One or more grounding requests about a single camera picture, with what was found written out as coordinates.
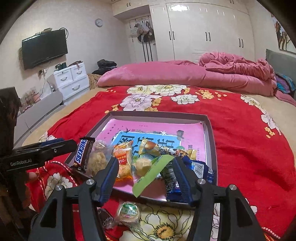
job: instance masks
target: drawer handle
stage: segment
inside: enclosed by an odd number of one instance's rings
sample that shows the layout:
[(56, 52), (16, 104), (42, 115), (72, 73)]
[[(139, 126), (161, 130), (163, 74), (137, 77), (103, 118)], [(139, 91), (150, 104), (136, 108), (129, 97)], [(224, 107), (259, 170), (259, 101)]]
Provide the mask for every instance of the drawer handle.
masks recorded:
[(72, 90), (76, 91), (80, 88), (80, 85), (78, 85), (77, 87), (73, 87)]

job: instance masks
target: orange snack package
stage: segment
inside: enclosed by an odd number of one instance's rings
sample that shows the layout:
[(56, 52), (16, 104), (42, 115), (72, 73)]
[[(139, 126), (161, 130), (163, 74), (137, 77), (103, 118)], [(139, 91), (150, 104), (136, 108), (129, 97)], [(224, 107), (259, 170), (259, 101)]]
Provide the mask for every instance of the orange snack package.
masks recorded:
[(116, 181), (124, 179), (133, 179), (131, 174), (131, 163), (132, 163), (132, 148), (133, 141), (120, 143), (114, 146), (113, 156), (118, 159), (119, 171), (117, 174)]

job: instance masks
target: beige bed sheet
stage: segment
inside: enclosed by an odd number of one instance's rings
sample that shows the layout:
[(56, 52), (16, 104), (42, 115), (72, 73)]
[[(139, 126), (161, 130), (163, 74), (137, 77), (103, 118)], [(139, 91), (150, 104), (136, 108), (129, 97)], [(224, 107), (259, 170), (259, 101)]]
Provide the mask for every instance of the beige bed sheet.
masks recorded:
[[(23, 145), (28, 145), (38, 142), (39, 138), (58, 120), (64, 116), (70, 114), (73, 110), (81, 106), (83, 103), (94, 97), (99, 91), (106, 91), (106, 88), (95, 88), (84, 94), (79, 99), (73, 101), (68, 106), (60, 110), (46, 120), (41, 126), (39, 126), (28, 138)], [(296, 156), (296, 107), (278, 100), (276, 97), (265, 97), (260, 95), (247, 95), (261, 103), (262, 107), (267, 110), (270, 116), (274, 119), (282, 133), (288, 140), (290, 147), (293, 151), (294, 157)]]

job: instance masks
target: tv screen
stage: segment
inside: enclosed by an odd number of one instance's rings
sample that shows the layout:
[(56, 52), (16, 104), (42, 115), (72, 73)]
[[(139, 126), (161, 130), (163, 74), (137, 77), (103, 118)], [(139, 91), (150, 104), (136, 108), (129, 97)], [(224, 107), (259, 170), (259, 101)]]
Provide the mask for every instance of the tv screen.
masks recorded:
[(34, 35), (22, 41), (24, 69), (32, 69), (42, 63), (68, 53), (64, 29)]

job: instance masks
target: white flower print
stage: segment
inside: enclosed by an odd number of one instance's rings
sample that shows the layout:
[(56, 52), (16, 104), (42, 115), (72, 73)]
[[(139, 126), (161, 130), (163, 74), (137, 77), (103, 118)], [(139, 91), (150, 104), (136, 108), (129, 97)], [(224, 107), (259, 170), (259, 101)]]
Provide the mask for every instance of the white flower print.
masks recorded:
[(261, 115), (262, 121), (264, 123), (267, 123), (267, 125), (269, 126), (269, 128), (271, 130), (277, 129), (277, 131), (279, 132), (279, 135), (281, 136), (281, 131), (278, 128), (278, 126), (276, 125), (274, 120), (271, 118), (271, 116), (267, 113), (267, 111), (262, 108), (261, 104), (257, 100), (253, 99), (252, 97), (245, 96), (245, 95), (241, 95), (241, 99), (244, 100), (244, 102), (248, 103), (249, 105), (253, 105), (253, 106), (257, 107), (259, 110), (261, 110), (261, 112), (263, 113), (263, 115)]
[(138, 94), (138, 95), (130, 95), (126, 97), (122, 103), (120, 104), (121, 107), (124, 107), (124, 111), (145, 111), (145, 109), (151, 107), (152, 99), (157, 99), (161, 97), (160, 95), (145, 95), (145, 94)]
[[(256, 206), (251, 206), (251, 209), (252, 209), (254, 214), (257, 213), (257, 207)], [(219, 220), (220, 220), (220, 203), (215, 203), (215, 205), (214, 205), (214, 215), (213, 215), (213, 224), (212, 224), (212, 233), (211, 233), (211, 238), (213, 240), (218, 239)]]
[(38, 142), (44, 142), (44, 141), (51, 141), (56, 139), (53, 135), (48, 136), (48, 132), (45, 132), (40, 138)]
[(143, 231), (124, 231), (120, 241), (185, 241), (194, 211), (169, 207), (145, 206), (142, 209), (140, 225)]
[(155, 88), (155, 94), (161, 96), (181, 94), (181, 91), (187, 88), (185, 85), (154, 85), (153, 87)]
[(63, 185), (65, 188), (73, 187), (73, 183), (70, 182), (69, 179), (61, 176), (59, 172), (54, 173), (47, 179), (47, 186), (44, 191), (46, 199), (49, 198), (50, 194), (52, 193), (56, 185)]
[(135, 87), (130, 87), (127, 90), (128, 94), (145, 94), (150, 95), (155, 92), (153, 85), (136, 85)]
[(195, 101), (199, 101), (197, 95), (177, 95), (176, 97), (171, 97), (171, 99), (178, 104), (194, 104)]

